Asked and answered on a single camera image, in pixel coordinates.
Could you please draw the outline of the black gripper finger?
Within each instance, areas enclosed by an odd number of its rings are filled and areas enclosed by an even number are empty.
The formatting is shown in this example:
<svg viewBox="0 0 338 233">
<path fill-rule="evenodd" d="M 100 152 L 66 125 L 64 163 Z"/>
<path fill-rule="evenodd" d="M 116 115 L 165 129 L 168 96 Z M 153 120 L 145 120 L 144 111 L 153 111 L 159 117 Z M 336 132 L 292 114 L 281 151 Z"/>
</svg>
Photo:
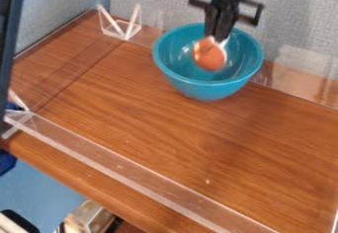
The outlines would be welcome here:
<svg viewBox="0 0 338 233">
<path fill-rule="evenodd" d="M 204 35 L 220 41 L 217 36 L 217 19 L 219 9 L 213 4 L 208 4 L 204 9 Z"/>
<path fill-rule="evenodd" d="M 235 7 L 231 7 L 220 12 L 217 21 L 217 41 L 223 41 L 225 38 L 228 38 L 237 18 L 239 9 Z"/>
</svg>

